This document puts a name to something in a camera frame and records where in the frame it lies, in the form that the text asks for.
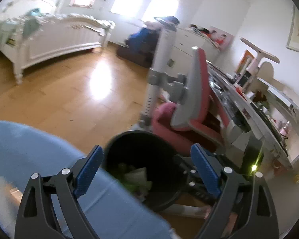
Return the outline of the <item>white shipping bag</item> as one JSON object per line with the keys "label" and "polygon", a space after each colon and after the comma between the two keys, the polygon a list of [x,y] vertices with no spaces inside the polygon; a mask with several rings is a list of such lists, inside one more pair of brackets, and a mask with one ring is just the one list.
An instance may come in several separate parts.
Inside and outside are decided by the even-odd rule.
{"label": "white shipping bag", "polygon": [[18,206],[15,204],[10,185],[0,177],[0,227],[9,238],[14,238],[15,223],[17,219]]}

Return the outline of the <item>green plastic wrapper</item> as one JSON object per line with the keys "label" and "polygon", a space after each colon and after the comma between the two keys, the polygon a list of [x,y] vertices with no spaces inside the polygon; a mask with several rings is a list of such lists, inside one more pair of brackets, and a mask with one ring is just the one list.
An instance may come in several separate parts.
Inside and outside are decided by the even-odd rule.
{"label": "green plastic wrapper", "polygon": [[124,174],[119,181],[131,193],[146,193],[152,187],[152,182],[146,176],[146,168],[139,168]]}

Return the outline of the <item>black trash bin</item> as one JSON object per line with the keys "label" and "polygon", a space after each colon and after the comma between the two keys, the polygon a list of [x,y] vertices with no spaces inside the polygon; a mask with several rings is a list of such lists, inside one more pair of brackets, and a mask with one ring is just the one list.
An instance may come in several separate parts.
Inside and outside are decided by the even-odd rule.
{"label": "black trash bin", "polygon": [[117,180],[136,169],[146,168],[151,189],[132,194],[155,212],[173,205],[188,179],[177,151],[162,138],[145,131],[126,131],[113,137],[104,148],[102,167]]}

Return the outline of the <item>round blue tablecloth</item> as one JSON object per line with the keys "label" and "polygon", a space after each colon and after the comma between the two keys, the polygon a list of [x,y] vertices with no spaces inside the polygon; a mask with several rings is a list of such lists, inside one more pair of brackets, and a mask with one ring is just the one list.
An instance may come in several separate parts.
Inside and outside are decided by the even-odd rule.
{"label": "round blue tablecloth", "polygon": [[[57,136],[24,124],[0,121],[0,177],[21,192],[33,173],[56,175],[84,156]],[[142,205],[102,169],[78,202],[100,238],[172,237],[167,221]]]}

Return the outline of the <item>white grey study desk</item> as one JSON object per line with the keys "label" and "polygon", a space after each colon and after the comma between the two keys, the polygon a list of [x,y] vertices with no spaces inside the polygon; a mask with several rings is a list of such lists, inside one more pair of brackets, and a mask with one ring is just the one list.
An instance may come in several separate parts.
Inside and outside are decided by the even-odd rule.
{"label": "white grey study desk", "polygon": [[[259,170],[271,179],[291,171],[299,175],[299,158],[290,161],[285,149],[276,140],[266,122],[253,108],[252,101],[233,85],[213,74],[208,67],[209,86],[228,118],[225,125],[215,106],[211,113],[220,120],[221,135],[225,145],[217,151],[223,152],[236,166],[246,166],[248,172]],[[165,69],[150,68],[147,85],[147,98],[140,114],[138,125],[151,130],[154,111],[162,104],[176,102],[182,88],[173,83],[186,84],[187,75],[176,78],[167,75]]]}

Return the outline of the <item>red grey desk chair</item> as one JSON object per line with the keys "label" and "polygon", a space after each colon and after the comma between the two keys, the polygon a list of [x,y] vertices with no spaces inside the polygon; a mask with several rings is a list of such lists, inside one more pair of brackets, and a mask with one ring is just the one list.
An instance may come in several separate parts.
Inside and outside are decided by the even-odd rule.
{"label": "red grey desk chair", "polygon": [[228,118],[209,86],[209,73],[205,51],[193,48],[192,67],[186,84],[176,102],[160,105],[153,113],[153,133],[169,143],[180,155],[189,156],[193,144],[198,143],[210,152],[225,145],[221,135],[220,120],[210,111],[215,106],[224,124]]}

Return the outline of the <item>white dresser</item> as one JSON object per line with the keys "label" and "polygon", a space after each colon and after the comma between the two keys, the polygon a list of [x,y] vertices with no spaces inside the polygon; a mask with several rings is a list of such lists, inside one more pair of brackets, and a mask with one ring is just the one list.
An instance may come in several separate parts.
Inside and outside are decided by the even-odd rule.
{"label": "white dresser", "polygon": [[202,48],[205,51],[206,59],[211,63],[216,61],[220,53],[220,49],[206,35],[177,28],[171,58],[166,69],[168,75],[177,77],[178,74],[186,75],[188,73],[192,65],[194,47]]}

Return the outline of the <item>white wooden bed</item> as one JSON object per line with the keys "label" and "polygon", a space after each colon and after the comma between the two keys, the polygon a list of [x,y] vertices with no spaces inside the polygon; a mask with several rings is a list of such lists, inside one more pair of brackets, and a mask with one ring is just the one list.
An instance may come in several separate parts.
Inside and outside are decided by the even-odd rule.
{"label": "white wooden bed", "polygon": [[53,0],[13,0],[0,9],[0,22],[24,15],[34,8],[40,27],[26,39],[18,30],[14,39],[0,43],[0,51],[13,65],[15,81],[23,82],[23,71],[35,64],[69,53],[105,48],[115,28],[113,21],[82,14],[59,14]]}

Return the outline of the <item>green blanket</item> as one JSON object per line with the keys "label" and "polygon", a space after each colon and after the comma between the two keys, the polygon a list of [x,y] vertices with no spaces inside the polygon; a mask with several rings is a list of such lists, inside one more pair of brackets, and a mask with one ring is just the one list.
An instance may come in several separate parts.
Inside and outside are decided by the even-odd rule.
{"label": "green blanket", "polygon": [[20,30],[23,39],[26,39],[34,31],[38,30],[40,24],[36,16],[41,15],[39,8],[34,8],[24,15],[9,18],[0,22],[0,43],[6,43],[9,38],[14,39],[17,31]]}

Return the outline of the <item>right window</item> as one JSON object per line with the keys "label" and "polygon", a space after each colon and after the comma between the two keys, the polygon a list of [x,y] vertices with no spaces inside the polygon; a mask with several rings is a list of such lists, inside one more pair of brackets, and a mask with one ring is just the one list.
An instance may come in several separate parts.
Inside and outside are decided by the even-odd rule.
{"label": "right window", "polygon": [[154,21],[154,17],[177,16],[181,0],[151,0],[143,17],[144,22]]}

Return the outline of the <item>red photo frame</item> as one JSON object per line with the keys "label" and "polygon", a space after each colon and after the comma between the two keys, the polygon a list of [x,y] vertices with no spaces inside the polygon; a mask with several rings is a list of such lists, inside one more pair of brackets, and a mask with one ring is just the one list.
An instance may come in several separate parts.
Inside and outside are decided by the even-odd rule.
{"label": "red photo frame", "polygon": [[223,51],[231,45],[234,36],[226,31],[211,26],[209,28],[209,38],[216,44],[220,51]]}

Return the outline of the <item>framed wall picture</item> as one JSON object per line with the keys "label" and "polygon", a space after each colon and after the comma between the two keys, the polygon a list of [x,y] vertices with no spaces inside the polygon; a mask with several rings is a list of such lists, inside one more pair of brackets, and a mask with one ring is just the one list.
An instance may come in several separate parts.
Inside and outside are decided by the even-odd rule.
{"label": "framed wall picture", "polygon": [[292,23],[286,48],[299,52],[299,10],[295,5],[293,5]]}

